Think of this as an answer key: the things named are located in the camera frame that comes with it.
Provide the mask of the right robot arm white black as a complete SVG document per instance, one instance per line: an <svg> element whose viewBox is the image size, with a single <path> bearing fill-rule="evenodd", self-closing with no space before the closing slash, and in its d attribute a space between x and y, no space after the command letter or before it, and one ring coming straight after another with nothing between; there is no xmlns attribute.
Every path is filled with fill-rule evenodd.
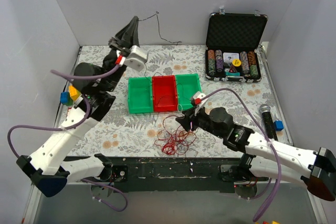
<svg viewBox="0 0 336 224"><path fill-rule="evenodd" d="M320 199L335 200L335 156L327 148L313 151L268 141L264 135L234 123L222 107L209 114L204 109L190 108L176 121L186 131L201 128L221 138L230 150L243 153L245 163L237 168L242 180L280 178L305 186Z"/></svg>

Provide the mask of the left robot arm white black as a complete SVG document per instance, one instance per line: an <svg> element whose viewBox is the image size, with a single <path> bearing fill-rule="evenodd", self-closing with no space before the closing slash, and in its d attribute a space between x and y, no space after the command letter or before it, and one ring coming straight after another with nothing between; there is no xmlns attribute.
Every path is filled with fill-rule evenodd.
<svg viewBox="0 0 336 224"><path fill-rule="evenodd" d="M65 158L84 135L94 128L110 111L117 87L127 67L143 69L147 55L139 48L139 18L131 21L109 40L110 52L101 67L82 62L72 75L52 71L65 78L79 92L67 117L52 135L30 155L18 155L16 164L32 184L46 197L58 194L69 182L90 177L100 182L112 176L112 163L102 154L66 161Z"/></svg>

